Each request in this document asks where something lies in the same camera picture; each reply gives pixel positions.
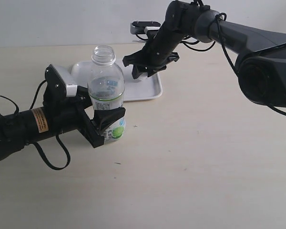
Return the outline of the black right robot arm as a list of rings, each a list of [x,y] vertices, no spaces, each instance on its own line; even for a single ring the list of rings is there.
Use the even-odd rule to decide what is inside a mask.
[[[286,33],[229,22],[199,0],[172,1],[158,32],[123,64],[133,66],[133,78],[152,76],[179,58],[175,48],[185,36],[236,53],[232,68],[244,96],[255,104],[286,108]]]

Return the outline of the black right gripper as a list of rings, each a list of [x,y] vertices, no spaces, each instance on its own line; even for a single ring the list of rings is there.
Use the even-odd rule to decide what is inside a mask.
[[[124,66],[132,66],[132,77],[138,80],[142,74],[152,77],[158,72],[164,71],[172,62],[179,60],[177,52],[162,52],[159,50],[151,50],[143,47],[141,50],[123,57]]]

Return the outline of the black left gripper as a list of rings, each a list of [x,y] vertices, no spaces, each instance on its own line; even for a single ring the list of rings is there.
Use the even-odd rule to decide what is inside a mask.
[[[46,86],[43,109],[51,133],[56,135],[78,130],[94,148],[104,145],[104,137],[122,137],[125,131],[124,107],[95,110],[92,121],[85,112],[90,106],[92,102],[87,87],[77,86],[75,97],[58,100]]]

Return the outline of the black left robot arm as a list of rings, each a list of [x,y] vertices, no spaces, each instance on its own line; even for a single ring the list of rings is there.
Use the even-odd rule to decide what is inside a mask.
[[[34,145],[48,167],[61,170],[50,163],[38,142],[55,137],[69,164],[71,155],[59,136],[73,130],[78,130],[93,148],[104,145],[105,130],[123,118],[126,110],[123,107],[96,110],[90,119],[85,109],[91,105],[87,88],[80,86],[74,97],[59,97],[47,86],[42,107],[22,112],[17,107],[12,114],[0,114],[0,161],[25,146]]]

